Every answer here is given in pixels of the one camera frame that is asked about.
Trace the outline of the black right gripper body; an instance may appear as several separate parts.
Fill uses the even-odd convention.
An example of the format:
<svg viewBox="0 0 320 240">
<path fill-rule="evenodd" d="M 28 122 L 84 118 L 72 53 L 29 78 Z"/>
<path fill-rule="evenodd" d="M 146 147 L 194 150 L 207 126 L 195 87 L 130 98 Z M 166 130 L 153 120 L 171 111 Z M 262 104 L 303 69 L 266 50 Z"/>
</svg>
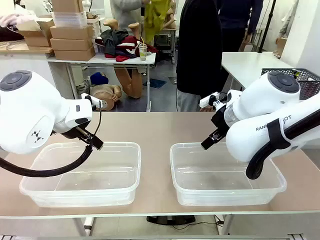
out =
<svg viewBox="0 0 320 240">
<path fill-rule="evenodd" d="M 216 130 L 210 135 L 213 140 L 221 140 L 226 135 L 230 127 L 227 125 L 224 117 L 225 108 L 220 108 L 215 111 L 211 121 L 216 126 Z"/>
</svg>

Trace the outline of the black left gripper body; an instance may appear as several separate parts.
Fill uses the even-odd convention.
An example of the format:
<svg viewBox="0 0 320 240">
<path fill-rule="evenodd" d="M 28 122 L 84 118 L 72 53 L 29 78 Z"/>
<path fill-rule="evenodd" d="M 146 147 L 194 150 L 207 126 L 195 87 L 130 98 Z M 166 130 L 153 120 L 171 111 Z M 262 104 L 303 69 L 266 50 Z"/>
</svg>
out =
<svg viewBox="0 0 320 240">
<path fill-rule="evenodd" d="M 67 132 L 60 133 L 60 135 L 63 135 L 67 139 L 79 139 L 88 145 L 94 146 L 95 137 L 91 132 L 86 130 L 86 126 L 86 123 L 78 125 L 68 130 Z"/>
</svg>

